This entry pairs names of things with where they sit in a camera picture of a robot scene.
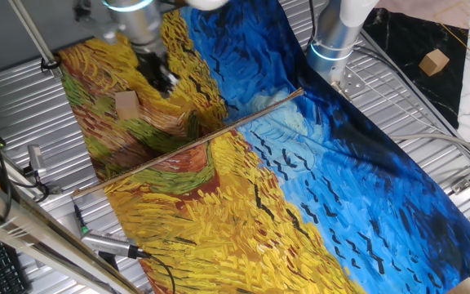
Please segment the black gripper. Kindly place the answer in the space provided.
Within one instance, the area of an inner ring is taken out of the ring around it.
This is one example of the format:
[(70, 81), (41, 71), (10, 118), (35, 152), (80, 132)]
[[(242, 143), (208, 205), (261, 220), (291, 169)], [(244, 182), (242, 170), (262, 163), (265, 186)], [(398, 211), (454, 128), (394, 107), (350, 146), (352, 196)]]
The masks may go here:
[(156, 53), (136, 53), (136, 69), (144, 76), (151, 87), (156, 89), (162, 98), (168, 98), (176, 89), (178, 75), (173, 73), (168, 64), (168, 55)]

